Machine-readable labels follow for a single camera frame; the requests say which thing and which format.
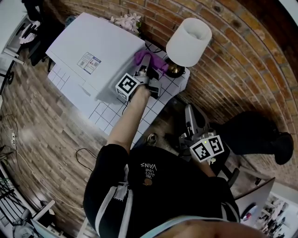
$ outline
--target white flowers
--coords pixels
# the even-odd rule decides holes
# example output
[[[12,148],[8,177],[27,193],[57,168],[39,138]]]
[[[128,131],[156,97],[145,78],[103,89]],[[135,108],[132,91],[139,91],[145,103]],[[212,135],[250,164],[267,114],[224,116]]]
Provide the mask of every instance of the white flowers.
[[[138,28],[141,26],[140,18],[141,16],[138,16],[136,13],[129,15],[125,14],[124,17],[120,18],[111,17],[109,22],[133,34],[138,34]]]

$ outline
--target purple cloth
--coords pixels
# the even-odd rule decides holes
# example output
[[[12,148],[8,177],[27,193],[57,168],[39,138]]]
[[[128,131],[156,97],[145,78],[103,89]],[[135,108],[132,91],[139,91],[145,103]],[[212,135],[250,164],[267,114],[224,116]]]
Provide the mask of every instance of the purple cloth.
[[[162,71],[162,73],[167,72],[169,65],[162,58],[160,58],[157,54],[155,54],[149,50],[140,50],[139,52],[135,53],[135,64],[139,65],[142,62],[142,60],[146,54],[151,55],[150,66],[152,68],[159,69]]]

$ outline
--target brick wall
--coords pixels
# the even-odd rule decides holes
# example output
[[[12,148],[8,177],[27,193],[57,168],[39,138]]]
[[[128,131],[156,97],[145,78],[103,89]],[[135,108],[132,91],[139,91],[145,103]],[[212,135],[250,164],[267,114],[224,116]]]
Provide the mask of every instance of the brick wall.
[[[258,110],[280,131],[292,134],[295,155],[284,166],[271,156],[247,158],[260,172],[298,189],[298,27],[278,0],[47,0],[60,19],[87,12],[110,18],[139,13],[147,37],[165,47],[183,19],[199,18],[212,30],[200,61],[190,68],[179,97],[223,123],[240,112]]]

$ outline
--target black t-shirt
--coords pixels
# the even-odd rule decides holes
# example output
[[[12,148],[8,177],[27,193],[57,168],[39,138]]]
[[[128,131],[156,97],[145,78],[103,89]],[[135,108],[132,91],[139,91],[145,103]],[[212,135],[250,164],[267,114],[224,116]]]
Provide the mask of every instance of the black t-shirt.
[[[128,238],[140,237],[183,215],[239,220],[238,207],[223,178],[209,178],[193,163],[158,147],[135,148],[128,155],[119,145],[107,145],[98,154],[85,191],[83,205],[93,227],[110,188],[123,181],[126,164],[129,189],[134,194]],[[100,225],[101,237],[118,237],[123,203],[113,202],[107,208]]]

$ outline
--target lamp shade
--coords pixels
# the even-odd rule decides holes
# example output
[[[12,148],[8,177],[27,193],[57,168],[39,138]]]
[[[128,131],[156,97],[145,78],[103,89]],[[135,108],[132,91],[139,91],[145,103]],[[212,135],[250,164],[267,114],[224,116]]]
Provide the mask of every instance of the lamp shade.
[[[211,37],[212,32],[206,23],[196,18],[187,18],[167,43],[168,57],[177,65],[194,66]]]

